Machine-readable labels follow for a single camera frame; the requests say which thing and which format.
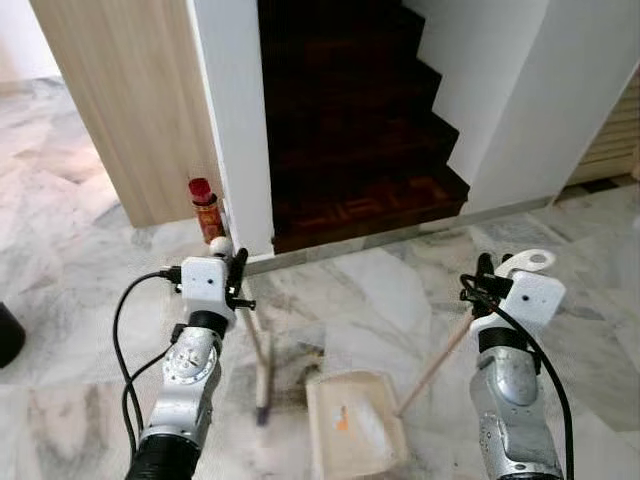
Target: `marble floor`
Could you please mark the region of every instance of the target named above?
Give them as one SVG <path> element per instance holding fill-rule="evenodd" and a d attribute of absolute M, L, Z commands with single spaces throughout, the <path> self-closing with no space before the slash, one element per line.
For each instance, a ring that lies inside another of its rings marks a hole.
<path fill-rule="evenodd" d="M 255 356 L 238 328 L 197 479 L 313 478 L 305 372 L 364 368 L 399 395 L 437 352 L 465 305 L 460 273 L 481 252 L 558 254 L 568 292 L 542 342 L 573 408 L 576 478 L 640 477 L 640 217 L 636 186 L 568 198 L 550 209 L 254 275 L 248 283 L 275 349 L 273 409 L 255 426 Z M 111 317 L 138 274 L 204 252 L 194 221 L 136 230 L 60 82 L 0 96 L 0 292 L 27 330 L 0 370 L 0 479 L 122 478 L 128 447 Z M 123 349 L 141 365 L 165 345 L 180 299 L 161 281 L 127 304 Z M 380 478 L 485 479 L 465 340 L 408 411 L 410 460 Z M 148 412 L 159 372 L 141 377 Z M 560 452 L 560 408 L 547 417 Z"/>

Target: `white dustpan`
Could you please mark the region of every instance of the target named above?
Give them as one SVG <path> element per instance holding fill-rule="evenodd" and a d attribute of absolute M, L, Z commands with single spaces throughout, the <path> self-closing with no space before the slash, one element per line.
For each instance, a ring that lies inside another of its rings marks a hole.
<path fill-rule="evenodd" d="M 396 398 L 383 373 L 353 371 L 307 383 L 316 471 L 327 480 L 373 475 L 407 459 Z"/>

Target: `white wall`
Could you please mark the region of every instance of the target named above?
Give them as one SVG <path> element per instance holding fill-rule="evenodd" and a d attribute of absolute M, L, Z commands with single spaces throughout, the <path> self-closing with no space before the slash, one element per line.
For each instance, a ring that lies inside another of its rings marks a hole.
<path fill-rule="evenodd" d="M 549 0 L 406 0 L 426 19 L 418 58 L 443 75 L 433 111 L 460 138 L 449 166 L 475 178 Z"/>
<path fill-rule="evenodd" d="M 466 210 L 558 193 L 638 58 L 638 0 L 551 0 Z"/>
<path fill-rule="evenodd" d="M 0 82 L 60 75 L 29 0 L 0 1 Z"/>
<path fill-rule="evenodd" d="M 257 2 L 191 2 L 231 235 L 252 256 L 273 254 Z"/>

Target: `staircase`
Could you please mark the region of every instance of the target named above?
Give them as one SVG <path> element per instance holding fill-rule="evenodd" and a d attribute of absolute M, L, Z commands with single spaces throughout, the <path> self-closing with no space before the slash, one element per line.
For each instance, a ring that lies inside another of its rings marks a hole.
<path fill-rule="evenodd" d="M 458 131 L 395 0 L 259 0 L 276 253 L 455 216 Z"/>

